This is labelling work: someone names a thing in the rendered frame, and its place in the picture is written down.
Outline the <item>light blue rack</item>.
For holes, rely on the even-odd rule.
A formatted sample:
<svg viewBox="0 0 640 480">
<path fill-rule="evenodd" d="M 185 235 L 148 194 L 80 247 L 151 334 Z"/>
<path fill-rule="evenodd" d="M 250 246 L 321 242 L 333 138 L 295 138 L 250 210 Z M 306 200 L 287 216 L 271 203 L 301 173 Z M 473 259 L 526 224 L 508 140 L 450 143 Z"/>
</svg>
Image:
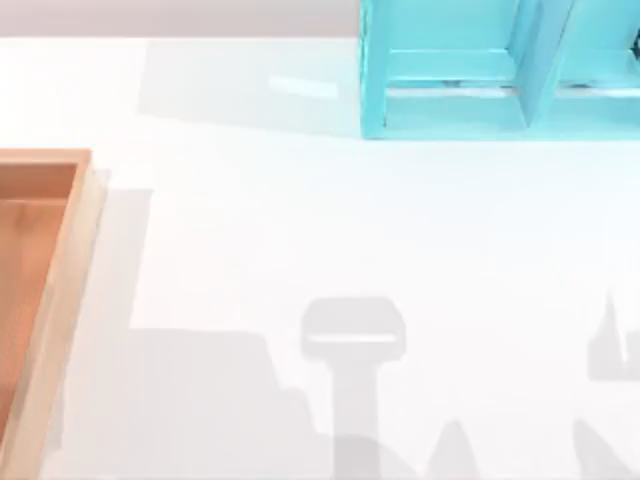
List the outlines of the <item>light blue rack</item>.
<svg viewBox="0 0 640 480">
<path fill-rule="evenodd" d="M 640 0 L 359 0 L 367 139 L 640 140 Z"/>
</svg>

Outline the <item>shallow salmon-coloured box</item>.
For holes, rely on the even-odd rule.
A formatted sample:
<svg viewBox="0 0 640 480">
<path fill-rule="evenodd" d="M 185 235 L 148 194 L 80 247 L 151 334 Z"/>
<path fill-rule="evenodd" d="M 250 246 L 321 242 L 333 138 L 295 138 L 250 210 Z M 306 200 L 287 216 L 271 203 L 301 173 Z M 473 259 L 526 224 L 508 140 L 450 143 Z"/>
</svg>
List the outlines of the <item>shallow salmon-coloured box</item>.
<svg viewBox="0 0 640 480">
<path fill-rule="evenodd" d="M 104 183 L 88 149 L 0 148 L 0 480 L 38 480 Z"/>
</svg>

